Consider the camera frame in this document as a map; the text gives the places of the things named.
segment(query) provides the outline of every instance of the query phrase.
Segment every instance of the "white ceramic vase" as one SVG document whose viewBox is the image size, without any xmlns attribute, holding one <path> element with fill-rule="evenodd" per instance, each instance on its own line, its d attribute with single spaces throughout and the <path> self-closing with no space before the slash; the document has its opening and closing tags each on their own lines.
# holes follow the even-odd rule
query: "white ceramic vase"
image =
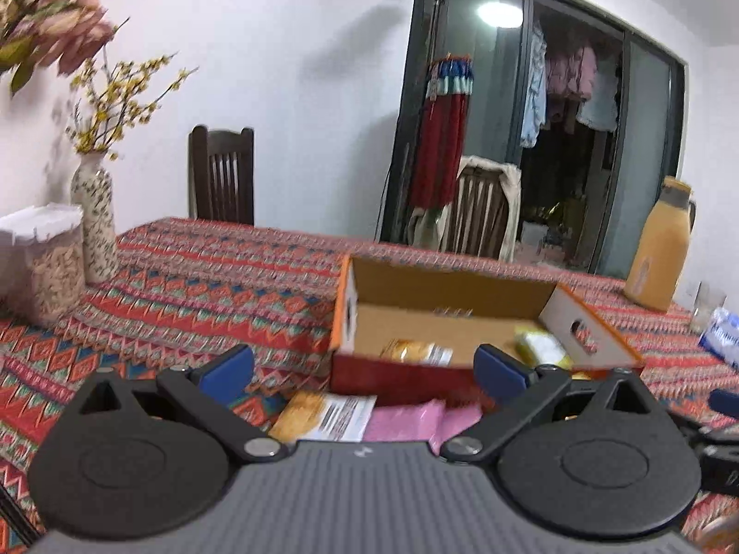
<svg viewBox="0 0 739 554">
<path fill-rule="evenodd" d="M 82 250 L 88 283 L 110 281 L 118 272 L 118 249 L 113 224 L 113 181 L 102 165 L 104 152 L 80 155 L 72 178 L 71 200 L 83 211 Z"/>
</svg>

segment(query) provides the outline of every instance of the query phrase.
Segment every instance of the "open box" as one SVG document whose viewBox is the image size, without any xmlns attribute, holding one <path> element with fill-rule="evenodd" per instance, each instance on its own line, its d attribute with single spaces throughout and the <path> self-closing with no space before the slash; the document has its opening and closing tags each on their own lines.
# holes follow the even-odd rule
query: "open box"
<svg viewBox="0 0 739 554">
<path fill-rule="evenodd" d="M 516 333 L 542 328 L 564 346 L 573 372 L 600 377 L 611 368 L 644 368 L 616 330 L 561 283 L 347 256 L 331 334 L 330 390 L 376 395 L 378 405 L 480 399 L 472 374 L 479 344 L 519 358 Z M 451 360 L 430 366 L 381 359 L 395 339 L 450 348 Z"/>
</svg>

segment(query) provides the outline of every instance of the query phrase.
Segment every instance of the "patterned tablecloth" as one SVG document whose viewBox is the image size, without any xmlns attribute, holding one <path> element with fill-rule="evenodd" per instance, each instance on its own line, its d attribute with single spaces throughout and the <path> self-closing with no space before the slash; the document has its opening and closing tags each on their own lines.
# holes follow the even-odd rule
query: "patterned tablecloth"
<svg viewBox="0 0 739 554">
<path fill-rule="evenodd" d="M 676 410 L 723 426 L 707 409 L 712 388 L 739 388 L 739 376 L 697 346 L 688 315 L 655 314 L 627 302 L 622 282 L 495 260 L 441 255 L 343 238 L 286 233 L 226 223 L 168 218 L 120 237 L 121 271 L 87 290 L 74 314 L 53 330 L 0 315 L 0 468 L 3 484 L 28 513 L 25 472 L 75 389 L 98 366 L 129 378 L 153 377 L 173 363 L 199 366 L 237 342 L 257 358 L 259 394 L 245 394 L 236 413 L 263 424 L 285 401 L 282 388 L 326 382 L 335 289 L 341 256 L 351 252 L 402 264 L 559 280 L 645 354 L 642 379 Z M 734 500 L 701 496 L 686 524 L 693 533 L 733 510 Z M 22 549 L 0 524 L 0 551 Z"/>
</svg>

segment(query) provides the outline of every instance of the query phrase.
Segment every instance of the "gray ribbed surface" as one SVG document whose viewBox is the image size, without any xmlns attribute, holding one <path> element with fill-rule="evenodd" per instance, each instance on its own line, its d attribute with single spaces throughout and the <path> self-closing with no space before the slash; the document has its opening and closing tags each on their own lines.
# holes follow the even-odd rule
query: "gray ribbed surface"
<svg viewBox="0 0 739 554">
<path fill-rule="evenodd" d="M 446 464 L 424 444 L 305 442 L 287 460 L 242 469 L 217 506 L 172 533 L 126 543 L 83 542 L 50 533 L 32 552 L 687 554 L 697 550 L 674 534 L 617 546 L 548 533 L 510 511 L 479 468 Z"/>
</svg>

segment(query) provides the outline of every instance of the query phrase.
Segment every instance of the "white container lid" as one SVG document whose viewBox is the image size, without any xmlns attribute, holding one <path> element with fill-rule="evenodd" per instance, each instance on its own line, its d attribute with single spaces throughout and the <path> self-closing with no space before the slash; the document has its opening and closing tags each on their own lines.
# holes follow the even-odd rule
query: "white container lid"
<svg viewBox="0 0 739 554">
<path fill-rule="evenodd" d="M 0 246 L 24 246 L 49 241 L 80 226 L 79 206 L 30 206 L 0 218 Z"/>
</svg>

